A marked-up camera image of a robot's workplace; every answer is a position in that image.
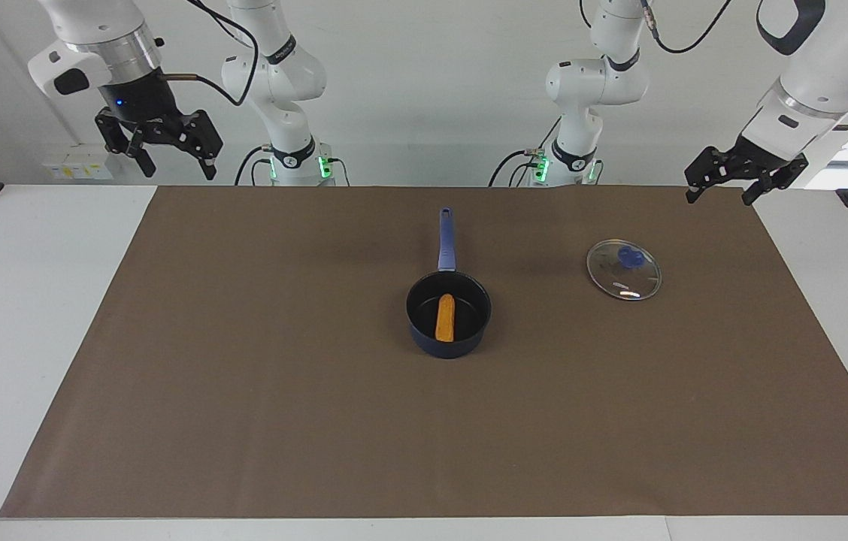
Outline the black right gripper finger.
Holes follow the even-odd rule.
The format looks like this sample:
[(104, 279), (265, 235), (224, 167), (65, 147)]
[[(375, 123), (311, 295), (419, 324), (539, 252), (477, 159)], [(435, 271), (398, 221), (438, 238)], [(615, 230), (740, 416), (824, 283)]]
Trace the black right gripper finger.
[(144, 148), (145, 132), (142, 128), (132, 125), (131, 137), (126, 137), (124, 126), (111, 109), (101, 109), (95, 116), (95, 123), (104, 141), (105, 150), (112, 154), (125, 155), (135, 161), (146, 178), (152, 178), (156, 174), (156, 165)]
[(205, 110), (186, 116), (186, 151), (198, 161), (205, 180), (217, 175), (217, 159), (223, 149), (223, 140)]

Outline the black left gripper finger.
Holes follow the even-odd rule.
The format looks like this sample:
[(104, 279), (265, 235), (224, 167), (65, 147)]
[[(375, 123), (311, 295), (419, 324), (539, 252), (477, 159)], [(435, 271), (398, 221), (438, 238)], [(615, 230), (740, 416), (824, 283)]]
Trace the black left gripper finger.
[(741, 202), (746, 206), (752, 206), (762, 195), (775, 191), (775, 189), (788, 189), (791, 185), (791, 168), (779, 168), (774, 172), (763, 172), (763, 174), (759, 174), (759, 178), (750, 187), (744, 190)]
[(716, 147), (706, 147), (702, 150), (684, 171), (686, 202), (695, 204), (706, 189), (731, 180), (729, 164), (733, 165), (733, 158), (732, 153), (719, 151)]

